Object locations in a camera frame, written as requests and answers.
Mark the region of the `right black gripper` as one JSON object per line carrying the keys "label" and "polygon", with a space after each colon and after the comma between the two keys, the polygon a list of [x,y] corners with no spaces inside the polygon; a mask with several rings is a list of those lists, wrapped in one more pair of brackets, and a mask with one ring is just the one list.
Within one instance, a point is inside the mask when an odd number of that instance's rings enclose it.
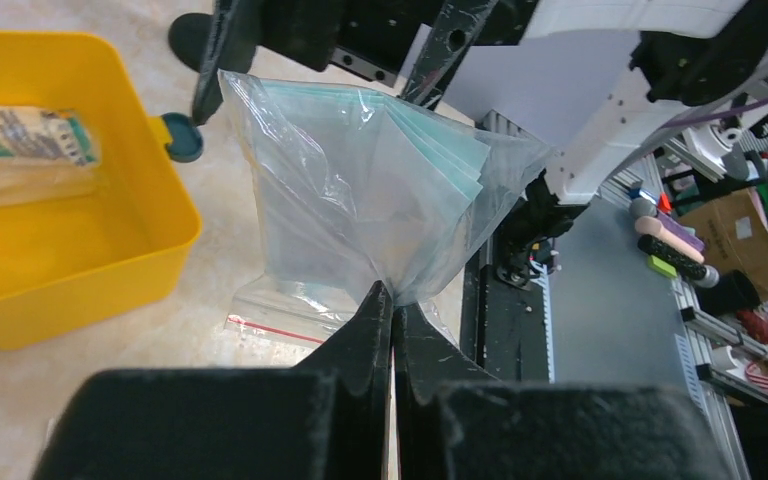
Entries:
{"label": "right black gripper", "polygon": [[215,1],[198,20],[198,80],[191,118],[204,125],[222,103],[219,71],[246,73],[258,44],[311,70],[330,65],[391,85],[423,26],[431,28],[400,98],[434,110],[465,55],[514,46],[536,1]]}

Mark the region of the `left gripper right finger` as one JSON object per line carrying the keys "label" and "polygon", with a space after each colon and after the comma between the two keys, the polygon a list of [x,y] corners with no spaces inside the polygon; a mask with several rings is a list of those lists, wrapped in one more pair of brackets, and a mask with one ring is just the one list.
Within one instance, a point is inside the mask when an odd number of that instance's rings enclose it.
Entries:
{"label": "left gripper right finger", "polygon": [[405,479],[727,479],[699,409],[669,388],[502,381],[417,306],[393,313]]}

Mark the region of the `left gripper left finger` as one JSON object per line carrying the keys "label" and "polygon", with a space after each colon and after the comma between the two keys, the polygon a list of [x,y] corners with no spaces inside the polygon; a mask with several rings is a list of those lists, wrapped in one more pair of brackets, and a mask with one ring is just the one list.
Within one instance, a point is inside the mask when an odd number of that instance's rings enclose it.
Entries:
{"label": "left gripper left finger", "polygon": [[292,367],[113,369],[57,421],[37,479],[361,479],[383,467],[391,295]]}

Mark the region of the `clear bag of masks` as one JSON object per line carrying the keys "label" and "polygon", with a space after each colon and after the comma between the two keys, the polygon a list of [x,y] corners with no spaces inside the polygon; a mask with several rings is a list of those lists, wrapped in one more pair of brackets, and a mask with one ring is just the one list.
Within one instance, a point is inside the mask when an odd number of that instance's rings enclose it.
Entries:
{"label": "clear bag of masks", "polygon": [[553,156],[363,87],[222,72],[253,177],[264,274],[229,319],[311,346],[382,282],[429,305]]}

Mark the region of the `yellow plastic medicine box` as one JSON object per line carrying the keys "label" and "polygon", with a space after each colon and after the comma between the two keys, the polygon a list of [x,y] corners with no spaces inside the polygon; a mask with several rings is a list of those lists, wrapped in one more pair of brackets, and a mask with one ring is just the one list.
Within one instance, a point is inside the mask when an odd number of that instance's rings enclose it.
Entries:
{"label": "yellow plastic medicine box", "polygon": [[169,295],[201,220],[117,50],[87,33],[0,31],[0,105],[73,109],[101,148],[90,193],[0,208],[0,350]]}

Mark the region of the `green white bandage packet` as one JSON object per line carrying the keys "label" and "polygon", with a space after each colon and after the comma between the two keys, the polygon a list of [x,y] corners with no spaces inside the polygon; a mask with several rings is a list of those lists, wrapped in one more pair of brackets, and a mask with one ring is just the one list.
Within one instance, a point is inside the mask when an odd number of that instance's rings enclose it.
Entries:
{"label": "green white bandage packet", "polygon": [[73,110],[0,106],[0,166],[95,168],[100,143]]}

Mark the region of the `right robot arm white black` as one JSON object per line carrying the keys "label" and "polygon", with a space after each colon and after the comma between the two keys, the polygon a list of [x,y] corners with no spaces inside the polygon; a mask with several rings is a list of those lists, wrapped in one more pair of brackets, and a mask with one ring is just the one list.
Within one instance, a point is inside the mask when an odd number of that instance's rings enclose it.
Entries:
{"label": "right robot arm white black", "polygon": [[220,70],[247,72],[258,48],[311,70],[335,65],[392,85],[421,26],[429,26],[402,90],[434,108],[473,46],[588,30],[640,36],[603,104],[548,169],[561,205],[583,205],[660,127],[753,80],[768,50],[768,1],[218,1],[175,19],[168,43],[198,75],[191,113],[218,109]]}

